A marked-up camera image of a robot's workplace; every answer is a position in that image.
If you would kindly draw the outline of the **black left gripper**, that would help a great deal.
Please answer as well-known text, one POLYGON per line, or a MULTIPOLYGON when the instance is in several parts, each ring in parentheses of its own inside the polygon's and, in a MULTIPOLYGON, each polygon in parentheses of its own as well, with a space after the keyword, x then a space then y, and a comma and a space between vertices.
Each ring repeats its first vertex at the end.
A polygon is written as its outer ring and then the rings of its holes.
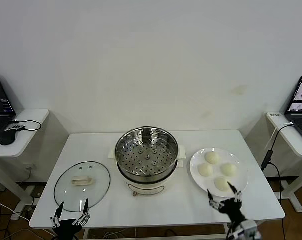
POLYGON ((52 222, 53 231, 57 234, 58 237, 74 237, 79 233, 83 227, 88 223, 91 218, 89 214, 89 199, 85 201, 84 209, 82 214, 78 219, 67 219, 60 221, 62 211, 64 208, 64 202, 62 202, 59 207, 56 209, 54 216, 50 217, 52 222))

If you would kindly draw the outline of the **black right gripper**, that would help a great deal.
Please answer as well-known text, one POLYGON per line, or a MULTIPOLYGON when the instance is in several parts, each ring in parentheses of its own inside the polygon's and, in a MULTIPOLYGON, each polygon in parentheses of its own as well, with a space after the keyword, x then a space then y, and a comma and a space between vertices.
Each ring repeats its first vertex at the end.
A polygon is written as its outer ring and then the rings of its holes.
POLYGON ((214 209, 219 209, 219 212, 222 214, 226 214, 232 224, 240 224, 246 221, 246 217, 242 214, 242 192, 238 191, 235 186, 233 186, 229 181, 227 182, 230 189, 234 193, 234 197, 223 200, 221 202, 216 201, 213 198, 211 192, 207 189, 207 194, 209 198, 209 205, 214 209))

